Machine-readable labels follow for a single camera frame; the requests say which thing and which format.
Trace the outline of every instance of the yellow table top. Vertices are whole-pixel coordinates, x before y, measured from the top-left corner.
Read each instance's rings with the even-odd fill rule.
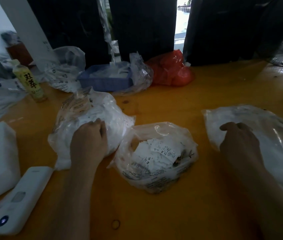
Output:
[[[96,172],[91,196],[91,239],[256,239],[257,224],[244,190],[209,144],[202,109],[251,104],[283,118],[283,67],[252,60],[192,68],[196,79],[185,87],[153,86],[117,97],[136,125],[169,121],[189,129],[199,159],[169,190],[152,195],[130,186],[115,169]],[[29,96],[2,120],[17,135],[20,171],[53,167],[56,153],[47,142],[62,102],[70,94],[43,89],[48,100]],[[49,224],[67,170],[53,173],[20,234],[0,239],[37,239]],[[117,230],[112,222],[120,221]]]

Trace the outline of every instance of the blue plastic basket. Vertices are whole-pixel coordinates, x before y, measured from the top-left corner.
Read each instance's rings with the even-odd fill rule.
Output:
[[[131,79],[131,70],[126,78],[115,78],[115,77],[89,77],[91,73],[96,72],[100,69],[110,66],[109,64],[104,65],[92,65],[83,73],[81,73],[77,80],[79,80],[82,88],[92,86],[95,91],[100,92],[114,92],[130,88],[133,85]]]

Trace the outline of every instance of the hand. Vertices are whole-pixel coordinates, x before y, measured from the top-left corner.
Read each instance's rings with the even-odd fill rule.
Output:
[[[72,168],[98,167],[107,153],[105,122],[97,119],[80,126],[70,143]]]
[[[259,140],[249,126],[244,123],[228,122],[220,126],[220,129],[227,131],[220,145],[220,152],[226,156],[232,166],[242,168],[252,164],[264,167]]]

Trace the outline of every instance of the bottle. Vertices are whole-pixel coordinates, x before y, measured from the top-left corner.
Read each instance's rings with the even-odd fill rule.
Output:
[[[39,83],[36,81],[32,72],[28,67],[21,65],[19,60],[11,60],[10,63],[14,66],[12,72],[16,75],[18,80],[23,84],[27,92],[30,93],[36,102],[42,102],[47,99]]]

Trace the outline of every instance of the white power bank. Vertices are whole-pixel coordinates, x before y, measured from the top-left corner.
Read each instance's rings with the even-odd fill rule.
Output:
[[[30,167],[0,208],[0,235],[18,234],[48,183],[53,169]]]

